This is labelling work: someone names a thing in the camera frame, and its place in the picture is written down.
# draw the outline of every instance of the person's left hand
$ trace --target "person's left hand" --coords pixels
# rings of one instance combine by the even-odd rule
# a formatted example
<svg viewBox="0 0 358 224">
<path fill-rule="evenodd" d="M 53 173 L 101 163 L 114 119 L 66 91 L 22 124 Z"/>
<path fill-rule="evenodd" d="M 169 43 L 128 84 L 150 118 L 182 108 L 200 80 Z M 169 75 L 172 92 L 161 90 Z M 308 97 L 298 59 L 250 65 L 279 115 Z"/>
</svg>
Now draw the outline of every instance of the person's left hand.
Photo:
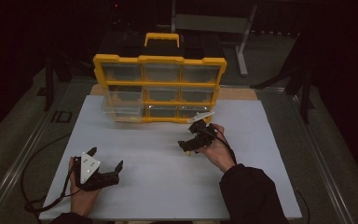
<svg viewBox="0 0 358 224">
<path fill-rule="evenodd" d="M 71 169 L 73 164 L 74 164 L 74 158 L 71 157 L 71 160 L 69 160 L 69 169 Z M 71 212 L 77 213 L 82 217 L 87 217 L 91 212 L 92 207 L 95 204 L 95 201 L 97 201 L 98 195 L 100 194 L 101 190 L 100 189 L 94 191 L 80 190 L 80 188 L 76 186 L 74 172 L 71 173 L 70 179 L 71 179 L 71 194 L 74 194 L 71 196 Z"/>
</svg>

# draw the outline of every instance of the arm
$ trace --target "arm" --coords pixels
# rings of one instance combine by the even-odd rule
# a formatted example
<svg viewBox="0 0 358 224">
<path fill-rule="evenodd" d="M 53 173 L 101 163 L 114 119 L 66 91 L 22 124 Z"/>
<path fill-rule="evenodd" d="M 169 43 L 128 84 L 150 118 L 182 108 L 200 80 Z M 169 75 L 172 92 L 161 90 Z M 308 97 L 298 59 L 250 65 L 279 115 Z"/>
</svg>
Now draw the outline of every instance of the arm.
<svg viewBox="0 0 358 224">
<path fill-rule="evenodd" d="M 217 137 L 224 139 L 224 127 L 214 124 Z M 220 141 L 196 151 L 203 153 L 223 173 L 220 189 L 235 224 L 288 223 L 283 214 L 274 182 L 260 169 L 236 165 L 228 148 Z"/>
<path fill-rule="evenodd" d="M 274 182 L 260 169 L 232 167 L 223 175 L 220 190 L 232 223 L 289 223 Z"/>
<path fill-rule="evenodd" d="M 69 161 L 69 169 L 74 164 L 74 158 Z M 92 224 L 92 219 L 88 218 L 89 213 L 94 206 L 100 189 L 94 191 L 84 191 L 76 186 L 75 173 L 71 173 L 71 212 L 62 213 L 56 217 L 50 224 Z"/>
</svg>

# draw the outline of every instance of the dark background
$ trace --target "dark background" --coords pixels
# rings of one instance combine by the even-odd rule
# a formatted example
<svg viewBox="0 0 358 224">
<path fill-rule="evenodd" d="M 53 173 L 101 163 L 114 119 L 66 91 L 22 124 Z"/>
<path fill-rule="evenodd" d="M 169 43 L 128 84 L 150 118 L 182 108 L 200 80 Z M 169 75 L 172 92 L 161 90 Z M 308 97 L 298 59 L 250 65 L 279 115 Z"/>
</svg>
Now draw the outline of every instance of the dark background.
<svg viewBox="0 0 358 224">
<path fill-rule="evenodd" d="M 248 7 L 233 0 L 177 3 L 183 13 L 236 17 Z M 74 70 L 93 77 L 91 59 L 106 30 L 161 31 L 156 25 L 169 25 L 170 15 L 165 0 L 0 0 L 0 121 L 32 86 L 48 52 L 61 81 Z M 253 30 L 300 34 L 287 62 L 310 64 L 312 83 L 358 163 L 358 1 L 263 2 Z"/>
</svg>

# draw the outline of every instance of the tripod leg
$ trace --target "tripod leg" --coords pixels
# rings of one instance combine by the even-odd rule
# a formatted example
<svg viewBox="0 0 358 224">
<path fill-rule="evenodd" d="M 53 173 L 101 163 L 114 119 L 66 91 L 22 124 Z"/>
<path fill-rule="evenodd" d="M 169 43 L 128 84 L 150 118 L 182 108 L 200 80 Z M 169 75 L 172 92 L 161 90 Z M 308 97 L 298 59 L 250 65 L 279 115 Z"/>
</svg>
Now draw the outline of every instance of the tripod leg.
<svg viewBox="0 0 358 224">
<path fill-rule="evenodd" d="M 301 67 L 296 66 L 296 67 L 294 67 L 292 69 L 289 69 L 289 70 L 287 70 L 285 72 L 280 72 L 279 75 L 277 75 L 275 77 L 272 77 L 272 78 L 270 78 L 270 79 L 268 79 L 268 80 L 266 80 L 266 81 L 264 81 L 262 83 L 259 83 L 259 84 L 256 84 L 256 85 L 251 85 L 250 88 L 251 89 L 264 89 L 264 88 L 266 88 L 266 87 L 268 87 L 268 86 L 270 86 L 270 85 L 272 85 L 272 84 L 274 84 L 274 83 L 276 83 L 276 82 L 278 82 L 278 81 L 280 81 L 280 80 L 282 80 L 282 79 L 284 79 L 286 77 L 290 77 L 293 73 L 297 72 L 297 70 L 299 70 L 299 69 L 301 69 Z"/>
<path fill-rule="evenodd" d="M 310 103 L 310 78 L 311 78 L 311 71 L 310 69 L 307 69 L 304 78 L 303 93 L 302 93 L 301 108 L 300 108 L 301 117 L 307 124 L 310 123 L 310 121 L 308 120 L 308 109 Z"/>
<path fill-rule="evenodd" d="M 284 91 L 289 95 L 296 95 L 305 82 L 306 72 L 307 71 L 304 68 L 299 68 L 296 71 L 296 74 L 293 74 L 292 78 L 290 78 L 290 81 L 287 83 Z"/>
<path fill-rule="evenodd" d="M 46 105 L 45 111 L 50 109 L 50 106 L 54 101 L 54 81 L 53 81 L 53 68 L 51 65 L 51 55 L 48 54 L 46 57 Z"/>
</svg>

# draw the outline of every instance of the metal frame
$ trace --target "metal frame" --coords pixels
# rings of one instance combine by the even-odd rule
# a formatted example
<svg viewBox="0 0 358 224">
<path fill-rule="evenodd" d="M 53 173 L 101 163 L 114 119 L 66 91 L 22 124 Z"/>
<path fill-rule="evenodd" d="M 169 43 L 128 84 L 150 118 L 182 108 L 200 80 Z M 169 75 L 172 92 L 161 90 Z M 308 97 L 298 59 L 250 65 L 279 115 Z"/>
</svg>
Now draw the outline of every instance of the metal frame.
<svg viewBox="0 0 358 224">
<path fill-rule="evenodd" d="M 333 174 L 331 173 L 330 168 L 327 165 L 327 162 L 324 159 L 324 155 L 317 144 L 312 129 L 310 128 L 309 125 L 305 123 L 305 121 L 301 117 L 301 114 L 298 111 L 298 105 L 300 105 L 301 103 L 298 101 L 296 96 L 293 97 L 287 95 L 287 97 L 292 105 L 293 110 L 297 111 L 296 118 L 298 120 L 298 123 L 305 130 L 305 134 L 308 138 L 308 141 L 310 142 L 310 154 L 315 160 L 316 168 L 318 169 L 321 175 L 322 181 L 324 182 L 324 186 L 330 197 L 331 203 L 333 204 L 336 210 L 339 222 L 342 224 L 353 224 L 354 221 L 350 209 L 345 204 L 342 194 L 339 191 L 338 184 L 335 178 L 333 177 Z"/>
<path fill-rule="evenodd" d="M 257 5 L 253 5 L 247 18 L 176 14 L 176 0 L 172 0 L 171 32 L 175 33 L 176 29 L 187 29 L 242 34 L 242 41 L 235 48 L 235 51 L 240 67 L 240 74 L 242 77 L 246 77 L 248 76 L 248 70 L 243 52 L 252 28 L 256 10 Z"/>
<path fill-rule="evenodd" d="M 59 100 L 52 102 L 51 106 L 49 107 L 50 110 L 46 111 L 42 115 L 40 120 L 35 125 L 34 130 L 29 136 L 27 142 L 24 144 L 24 147 L 20 151 L 19 156 L 8 168 L 7 173 L 5 174 L 0 184 L 0 209 L 6 202 L 10 193 L 14 189 L 17 181 L 21 177 L 21 173 L 25 167 L 26 162 L 31 158 L 32 153 L 36 149 L 36 146 L 39 143 L 39 140 L 41 139 L 44 131 L 46 130 L 49 121 L 53 116 L 53 113 L 56 110 L 61 98 L 64 96 L 66 89 L 67 85 L 63 85 L 58 88 L 58 90 L 56 91 L 56 96 Z"/>
</svg>

